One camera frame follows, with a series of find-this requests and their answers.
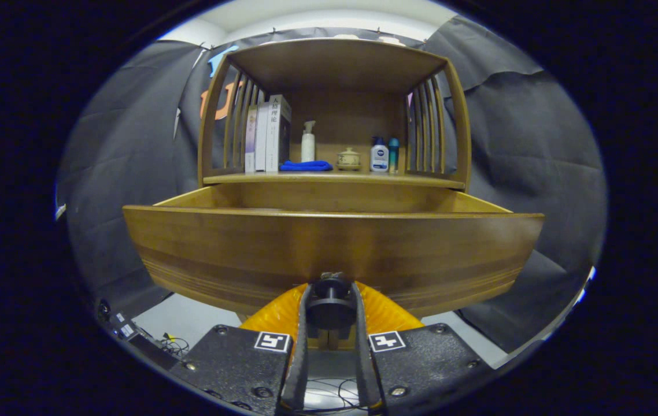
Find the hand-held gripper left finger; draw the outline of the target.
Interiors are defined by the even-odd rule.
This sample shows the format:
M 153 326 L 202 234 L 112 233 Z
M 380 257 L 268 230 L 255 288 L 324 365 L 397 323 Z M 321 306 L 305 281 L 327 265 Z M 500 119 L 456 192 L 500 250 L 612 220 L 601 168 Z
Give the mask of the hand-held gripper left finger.
M 257 314 L 255 329 L 213 326 L 168 374 L 239 414 L 284 415 L 303 409 L 311 290 L 304 284 L 279 295 Z

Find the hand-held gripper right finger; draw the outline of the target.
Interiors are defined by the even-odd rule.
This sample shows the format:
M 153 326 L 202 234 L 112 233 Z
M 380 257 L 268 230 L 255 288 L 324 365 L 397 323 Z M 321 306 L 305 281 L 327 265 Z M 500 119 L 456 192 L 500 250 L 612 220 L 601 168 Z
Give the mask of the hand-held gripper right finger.
M 371 332 L 356 300 L 356 384 L 369 415 L 430 415 L 484 387 L 494 370 L 448 324 Z

